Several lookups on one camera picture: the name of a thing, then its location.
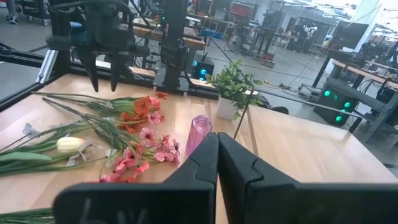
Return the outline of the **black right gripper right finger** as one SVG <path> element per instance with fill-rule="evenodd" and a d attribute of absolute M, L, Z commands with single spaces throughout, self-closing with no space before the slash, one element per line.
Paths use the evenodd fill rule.
<path fill-rule="evenodd" d="M 299 182 L 218 133 L 230 224 L 398 224 L 398 184 Z"/>

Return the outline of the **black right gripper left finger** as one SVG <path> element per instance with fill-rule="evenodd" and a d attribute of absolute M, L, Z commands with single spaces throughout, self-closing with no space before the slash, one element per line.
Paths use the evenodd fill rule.
<path fill-rule="evenodd" d="M 208 133 L 162 183 L 68 187 L 53 202 L 55 224 L 214 224 L 218 148 Z"/>

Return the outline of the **orange artificial flower bunch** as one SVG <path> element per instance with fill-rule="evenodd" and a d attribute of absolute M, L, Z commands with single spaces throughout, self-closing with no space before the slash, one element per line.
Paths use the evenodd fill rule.
<path fill-rule="evenodd" d="M 157 125 L 164 120 L 164 115 L 160 113 L 161 101 L 169 96 L 163 92 L 157 92 L 154 96 L 125 96 L 112 99 L 71 93 L 41 95 L 85 106 L 100 117 L 117 122 L 121 129 L 129 133 L 138 133 L 146 124 Z"/>

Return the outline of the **purple ribbed glass vase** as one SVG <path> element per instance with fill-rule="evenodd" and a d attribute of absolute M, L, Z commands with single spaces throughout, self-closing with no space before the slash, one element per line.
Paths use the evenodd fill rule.
<path fill-rule="evenodd" d="M 185 155 L 188 157 L 202 142 L 205 136 L 212 130 L 210 118 L 205 115 L 198 115 L 192 119 L 188 134 Z"/>

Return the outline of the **pink artificial flower bunch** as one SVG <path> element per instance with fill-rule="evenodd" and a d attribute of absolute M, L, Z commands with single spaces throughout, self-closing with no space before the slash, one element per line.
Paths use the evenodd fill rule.
<path fill-rule="evenodd" d="M 139 124 L 137 120 L 117 123 L 81 113 L 48 98 L 44 98 L 44 101 L 79 116 L 93 127 L 97 136 L 110 145 L 106 163 L 111 170 L 107 174 L 100 174 L 100 182 L 135 182 L 152 164 L 180 164 L 180 144 L 175 139 L 170 139 L 168 134 L 156 136 L 153 129 L 144 126 L 134 129 L 132 126 Z"/>

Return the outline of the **cream artificial tulip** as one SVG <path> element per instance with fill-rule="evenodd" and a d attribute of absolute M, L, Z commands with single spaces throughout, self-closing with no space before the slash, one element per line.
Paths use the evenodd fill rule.
<path fill-rule="evenodd" d="M 0 177 L 34 172 L 55 172 L 93 161 L 92 142 L 63 137 L 0 152 Z"/>

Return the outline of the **white artificial flower bunch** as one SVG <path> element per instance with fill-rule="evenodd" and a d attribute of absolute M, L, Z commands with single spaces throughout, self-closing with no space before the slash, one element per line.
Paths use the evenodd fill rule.
<path fill-rule="evenodd" d="M 63 137 L 74 137 L 74 134 L 86 131 L 88 129 L 92 129 L 101 138 L 104 137 L 106 140 L 112 140 L 113 137 L 111 135 L 115 128 L 115 121 L 99 118 L 92 114 L 84 114 L 71 107 L 61 104 L 58 106 L 79 116 L 80 120 L 68 124 L 60 124 L 42 132 L 37 131 L 29 123 L 27 123 L 23 130 L 27 140 L 14 148 L 38 144 L 44 141 L 56 140 Z"/>

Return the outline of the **silver aluminium extrusion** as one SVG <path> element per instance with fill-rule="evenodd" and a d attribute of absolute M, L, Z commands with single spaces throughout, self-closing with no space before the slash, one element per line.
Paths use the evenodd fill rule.
<path fill-rule="evenodd" d="M 48 50 L 46 52 L 43 63 L 36 78 L 36 83 L 44 84 L 48 81 L 52 73 L 53 66 L 55 65 L 57 56 L 58 50 Z"/>

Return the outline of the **black wheeled cart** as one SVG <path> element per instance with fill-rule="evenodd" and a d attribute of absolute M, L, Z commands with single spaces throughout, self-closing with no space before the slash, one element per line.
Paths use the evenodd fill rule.
<path fill-rule="evenodd" d="M 50 24 L 49 0 L 20 0 L 20 4 L 22 13 L 27 16 L 29 22 L 36 18 L 42 21 L 43 26 Z"/>

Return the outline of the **person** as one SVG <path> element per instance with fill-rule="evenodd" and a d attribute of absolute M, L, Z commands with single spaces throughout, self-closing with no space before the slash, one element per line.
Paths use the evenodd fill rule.
<path fill-rule="evenodd" d="M 6 7 L 8 10 L 6 20 L 10 24 L 17 25 L 17 7 L 15 0 L 6 0 Z"/>

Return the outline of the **green plant in white pot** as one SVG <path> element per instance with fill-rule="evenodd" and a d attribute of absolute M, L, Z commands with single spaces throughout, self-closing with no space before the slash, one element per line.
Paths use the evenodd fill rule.
<path fill-rule="evenodd" d="M 210 74 L 205 75 L 206 83 L 215 87 L 219 93 L 216 109 L 219 118 L 236 120 L 241 117 L 247 104 L 264 104 L 257 92 L 253 91 L 250 95 L 255 85 L 262 85 L 262 82 L 255 79 L 253 74 L 244 73 L 241 69 L 242 62 L 242 59 L 231 62 L 214 77 Z"/>

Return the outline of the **round floor fan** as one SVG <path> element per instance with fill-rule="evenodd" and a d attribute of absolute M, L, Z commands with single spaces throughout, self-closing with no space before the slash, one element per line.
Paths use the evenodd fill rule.
<path fill-rule="evenodd" d="M 238 35 L 233 35 L 231 36 L 228 41 L 227 41 L 227 48 L 232 51 L 236 52 L 238 51 L 243 45 L 243 40 L 240 36 Z"/>

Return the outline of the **black computer with green lights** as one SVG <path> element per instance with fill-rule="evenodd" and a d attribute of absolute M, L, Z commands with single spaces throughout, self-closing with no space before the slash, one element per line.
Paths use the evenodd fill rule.
<path fill-rule="evenodd" d="M 315 103 L 338 111 L 322 107 L 314 107 L 313 109 L 326 123 L 338 127 L 343 126 L 349 118 L 349 115 L 345 112 L 352 113 L 359 103 L 357 98 L 343 93 L 341 87 L 350 87 L 357 90 L 359 85 L 336 78 L 327 78 Z"/>

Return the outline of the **black monitor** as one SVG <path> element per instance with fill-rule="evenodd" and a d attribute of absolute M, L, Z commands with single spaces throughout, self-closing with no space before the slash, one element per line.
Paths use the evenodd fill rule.
<path fill-rule="evenodd" d="M 339 21 L 330 44 L 355 49 L 368 28 L 367 24 Z"/>

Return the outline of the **wooden desk with black frame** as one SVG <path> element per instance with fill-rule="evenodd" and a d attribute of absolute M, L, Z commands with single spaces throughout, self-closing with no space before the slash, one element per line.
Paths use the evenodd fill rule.
<path fill-rule="evenodd" d="M 360 102 L 367 104 L 370 106 L 372 109 L 376 110 L 379 112 L 379 115 L 377 117 L 366 117 L 370 119 L 371 127 L 368 129 L 366 133 L 366 140 L 369 140 L 370 137 L 377 131 L 384 131 L 386 133 L 390 134 L 396 134 L 398 135 L 398 129 L 394 129 L 392 127 L 389 127 L 386 123 L 386 120 L 390 115 L 394 112 L 394 110 L 398 107 L 398 83 L 393 82 L 390 78 L 385 78 L 385 77 L 380 77 L 378 75 L 375 75 L 369 71 L 366 71 L 362 68 L 355 67 L 349 62 L 341 62 L 340 59 L 350 56 L 348 52 L 341 51 L 341 50 L 329 50 L 325 62 L 323 63 L 320 71 L 318 72 L 318 75 L 315 79 L 315 81 L 312 84 L 312 88 L 316 88 L 329 61 L 333 59 L 333 65 L 335 66 L 332 72 L 330 73 L 329 76 L 329 83 L 332 85 L 334 84 L 335 88 L 338 88 L 342 93 L 346 95 L 351 95 L 355 98 L 357 98 Z M 343 86 L 343 83 L 338 82 L 337 77 L 340 75 L 340 73 L 343 70 L 350 71 L 352 73 L 357 74 L 358 78 L 354 82 L 354 85 L 352 88 L 349 88 L 348 86 Z M 360 93 L 357 90 L 357 87 L 359 87 L 359 84 L 362 82 L 364 78 L 368 78 L 372 81 L 378 82 L 382 84 L 383 88 L 393 88 L 395 89 L 395 93 L 392 96 L 392 98 L 387 102 L 381 102 L 377 99 L 373 99 L 370 96 L 365 95 L 364 93 Z"/>

